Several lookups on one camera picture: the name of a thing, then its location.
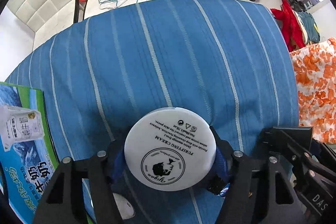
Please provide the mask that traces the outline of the red cloth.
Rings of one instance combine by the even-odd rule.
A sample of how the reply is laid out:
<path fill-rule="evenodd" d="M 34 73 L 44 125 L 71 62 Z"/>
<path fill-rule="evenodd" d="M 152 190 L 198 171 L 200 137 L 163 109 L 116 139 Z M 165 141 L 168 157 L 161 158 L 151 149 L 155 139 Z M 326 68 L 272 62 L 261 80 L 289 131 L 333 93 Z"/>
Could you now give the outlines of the red cloth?
<path fill-rule="evenodd" d="M 282 23 L 281 33 L 289 52 L 305 46 L 303 32 L 289 2 L 282 0 L 281 9 L 270 9 L 274 18 Z"/>

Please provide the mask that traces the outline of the blue milk carton box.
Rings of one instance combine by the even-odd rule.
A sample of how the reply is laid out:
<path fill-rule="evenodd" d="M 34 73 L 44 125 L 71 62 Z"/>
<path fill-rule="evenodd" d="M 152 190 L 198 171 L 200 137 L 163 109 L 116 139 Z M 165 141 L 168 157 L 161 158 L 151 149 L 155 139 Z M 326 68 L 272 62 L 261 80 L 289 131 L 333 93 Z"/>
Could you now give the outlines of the blue milk carton box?
<path fill-rule="evenodd" d="M 1 193 L 23 223 L 32 223 L 61 158 L 93 150 L 84 137 L 84 89 L 57 80 L 39 90 L 1 83 Z"/>

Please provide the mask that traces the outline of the left white quilted chair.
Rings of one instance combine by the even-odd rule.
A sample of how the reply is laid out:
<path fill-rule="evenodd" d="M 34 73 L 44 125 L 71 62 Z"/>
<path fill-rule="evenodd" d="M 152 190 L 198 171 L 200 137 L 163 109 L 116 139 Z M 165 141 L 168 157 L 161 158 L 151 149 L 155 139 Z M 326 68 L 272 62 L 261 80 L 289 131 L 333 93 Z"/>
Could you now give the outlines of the left white quilted chair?
<path fill-rule="evenodd" d="M 78 0 L 9 0 L 6 6 L 34 32 L 33 50 L 78 22 Z"/>

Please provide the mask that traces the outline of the white round cream jar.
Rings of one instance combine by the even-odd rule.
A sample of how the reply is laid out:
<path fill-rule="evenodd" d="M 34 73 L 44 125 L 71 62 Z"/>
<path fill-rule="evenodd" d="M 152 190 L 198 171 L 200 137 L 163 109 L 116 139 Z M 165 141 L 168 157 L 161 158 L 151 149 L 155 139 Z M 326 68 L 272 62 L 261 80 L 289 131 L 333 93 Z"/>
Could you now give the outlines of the white round cream jar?
<path fill-rule="evenodd" d="M 142 117 L 125 139 L 132 175 L 155 190 L 175 192 L 200 182 L 211 170 L 216 142 L 209 124 L 180 107 L 164 107 Z"/>

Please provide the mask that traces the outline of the white earbuds case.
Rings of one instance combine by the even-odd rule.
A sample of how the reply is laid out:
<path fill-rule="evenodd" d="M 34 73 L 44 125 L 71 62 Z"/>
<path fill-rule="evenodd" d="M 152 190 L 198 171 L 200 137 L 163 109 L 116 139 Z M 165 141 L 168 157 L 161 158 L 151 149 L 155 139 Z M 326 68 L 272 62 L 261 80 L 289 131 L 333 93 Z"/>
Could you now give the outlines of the white earbuds case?
<path fill-rule="evenodd" d="M 135 216 L 130 202 L 117 193 L 93 194 L 91 204 L 97 223 L 124 223 Z"/>

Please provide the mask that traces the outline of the orange floral cushion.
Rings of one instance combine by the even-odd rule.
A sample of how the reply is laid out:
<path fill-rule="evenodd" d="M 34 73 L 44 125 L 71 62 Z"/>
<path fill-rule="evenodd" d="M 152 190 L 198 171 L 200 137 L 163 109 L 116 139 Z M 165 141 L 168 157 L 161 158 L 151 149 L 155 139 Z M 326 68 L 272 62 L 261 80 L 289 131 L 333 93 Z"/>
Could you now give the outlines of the orange floral cushion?
<path fill-rule="evenodd" d="M 299 125 L 311 126 L 313 137 L 335 144 L 335 38 L 291 52 L 297 83 Z"/>

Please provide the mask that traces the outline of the blue striped cloth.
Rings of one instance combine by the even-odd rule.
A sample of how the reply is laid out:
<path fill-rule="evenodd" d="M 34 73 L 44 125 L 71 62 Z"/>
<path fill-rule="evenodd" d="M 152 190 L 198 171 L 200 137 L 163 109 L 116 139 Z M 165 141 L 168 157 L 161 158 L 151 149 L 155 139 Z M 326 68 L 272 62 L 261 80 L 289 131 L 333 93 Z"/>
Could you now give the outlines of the blue striped cloth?
<path fill-rule="evenodd" d="M 298 124 L 293 67 L 260 4 L 156 0 L 93 16 L 26 57 L 8 83 L 44 92 L 58 156 L 84 159 L 160 107 L 199 114 L 234 149 Z"/>

